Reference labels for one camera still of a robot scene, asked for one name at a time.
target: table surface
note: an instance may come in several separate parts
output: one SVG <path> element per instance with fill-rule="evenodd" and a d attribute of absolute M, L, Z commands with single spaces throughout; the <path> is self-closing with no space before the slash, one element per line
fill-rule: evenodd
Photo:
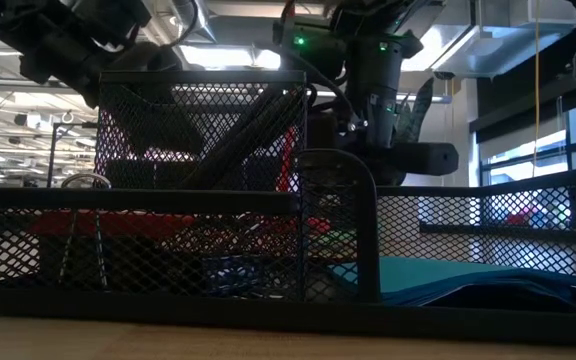
<path fill-rule="evenodd" d="M 1 360 L 324 358 L 576 359 L 576 349 L 0 317 Z"/>

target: ductwork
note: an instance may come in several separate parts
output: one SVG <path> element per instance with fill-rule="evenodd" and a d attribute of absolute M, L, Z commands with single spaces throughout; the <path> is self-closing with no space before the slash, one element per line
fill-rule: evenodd
<path fill-rule="evenodd" d="M 208 25 L 208 20 L 210 18 L 210 10 L 206 7 L 203 0 L 194 0 L 198 7 L 197 11 L 197 21 L 192 29 L 189 29 L 192 35 L 188 38 L 189 40 L 203 41 L 216 43 L 217 39 L 213 35 L 210 26 Z M 170 0 L 171 10 L 173 15 L 177 18 L 178 24 L 181 24 L 183 31 L 186 31 L 186 27 L 192 24 L 194 17 L 194 9 L 190 0 Z"/>

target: yellow cord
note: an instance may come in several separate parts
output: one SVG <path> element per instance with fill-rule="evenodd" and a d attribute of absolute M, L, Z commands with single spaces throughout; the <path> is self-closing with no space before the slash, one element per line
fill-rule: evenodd
<path fill-rule="evenodd" d="M 540 12 L 540 0 L 536 0 L 535 4 L 535 148 L 532 154 L 532 177 L 535 177 L 535 170 L 537 169 L 537 140 L 539 140 L 539 120 L 541 117 L 540 113 L 540 101 L 539 96 L 539 12 Z"/>

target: black mesh desk organizer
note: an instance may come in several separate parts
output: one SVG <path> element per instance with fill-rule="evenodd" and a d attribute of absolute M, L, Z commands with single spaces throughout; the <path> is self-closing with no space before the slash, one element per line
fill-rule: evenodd
<path fill-rule="evenodd" d="M 253 76 L 241 82 L 273 83 L 305 101 L 303 79 Z M 125 79 L 111 80 L 102 98 Z M 238 88 L 228 84 L 222 88 Z M 134 106 L 131 99 L 114 103 Z M 158 115 L 148 121 L 163 119 L 170 99 L 152 101 Z M 205 107 L 212 114 L 231 105 Z M 1 314 L 576 344 L 576 312 L 388 303 L 384 278 L 394 274 L 382 266 L 426 259 L 576 279 L 576 171 L 482 188 L 376 188 L 352 155 L 298 152 L 304 129 L 296 116 L 271 136 L 281 140 L 250 145 L 256 155 L 220 169 L 210 190 L 179 190 L 211 161 L 210 137 L 188 152 L 144 151 L 113 125 L 113 114 L 139 111 L 118 110 L 102 105 L 97 158 L 118 188 L 0 189 Z M 266 178 L 246 176 L 246 165 Z"/>

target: ceiling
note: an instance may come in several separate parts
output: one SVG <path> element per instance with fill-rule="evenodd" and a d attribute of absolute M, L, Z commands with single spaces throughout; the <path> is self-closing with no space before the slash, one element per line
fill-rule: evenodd
<path fill-rule="evenodd" d="M 232 55 L 215 56 L 210 52 L 201 55 L 201 49 L 247 49 L 254 41 L 270 40 L 272 23 L 283 8 L 283 1 L 273 0 L 205 1 L 210 12 L 209 26 L 218 44 L 187 44 L 184 49 L 184 58 L 187 61 L 205 62 L 208 61 L 206 59 L 212 59 L 214 62 L 221 58 L 232 59 Z M 492 76 L 534 54 L 534 48 L 532 53 L 530 51 L 531 42 L 526 40 L 532 39 L 531 34 L 534 37 L 535 33 L 534 14 L 531 18 L 529 11 L 533 1 L 495 0 L 496 6 L 486 6 L 479 14 L 472 13 L 469 0 L 450 0 L 445 2 L 445 7 L 437 7 L 436 4 L 441 2 L 434 2 L 434 7 L 424 9 L 407 25 L 407 28 L 412 29 L 418 36 L 423 35 L 421 40 L 426 49 L 404 63 L 399 91 L 415 92 L 432 76 L 431 70 L 453 71 L 465 76 Z M 550 0 L 548 3 L 557 1 L 567 4 L 564 0 Z M 171 21 L 172 0 L 144 0 L 144 4 L 149 8 L 153 19 L 142 29 L 140 39 L 159 44 L 174 39 L 179 27 L 175 21 Z M 300 2 L 296 12 L 320 16 L 322 9 L 322 1 L 308 0 Z M 542 43 L 542 47 L 548 46 L 576 26 L 576 19 L 566 18 L 564 21 L 560 12 L 550 11 L 550 7 L 547 10 L 545 13 L 556 21 L 544 21 L 543 35 L 547 41 Z M 475 26 L 473 18 L 479 19 L 475 23 L 483 26 Z M 507 37 L 501 42 L 521 51 L 509 50 L 502 44 L 496 53 L 488 53 L 485 58 L 475 56 L 473 61 L 473 48 L 479 49 L 482 46 L 480 40 L 488 37 Z M 182 54 L 181 49 L 177 51 L 179 55 Z M 504 54 L 505 60 L 493 61 L 501 58 L 499 54 Z M 0 42 L 0 184 L 19 186 L 24 179 L 32 179 L 41 186 L 45 184 L 48 172 L 52 137 L 49 123 L 62 120 L 72 121 L 71 124 L 95 122 L 97 112 L 88 108 L 81 96 L 70 89 L 44 87 L 23 79 L 19 75 L 17 55 Z M 433 64 L 436 65 L 439 60 L 441 66 L 433 68 Z M 277 61 L 278 59 L 270 57 L 267 64 L 271 64 L 269 67 L 276 67 Z M 436 81 L 436 94 L 445 95 L 447 89 L 441 81 Z M 30 118 L 37 121 L 41 119 L 40 123 L 44 126 L 37 129 L 15 125 L 15 118 L 24 114 L 30 114 Z M 70 129 L 69 132 L 65 132 L 66 129 L 59 131 L 58 136 L 61 139 L 56 143 L 57 181 L 69 174 L 91 171 L 93 168 L 95 130 L 82 129 L 80 126 Z"/>

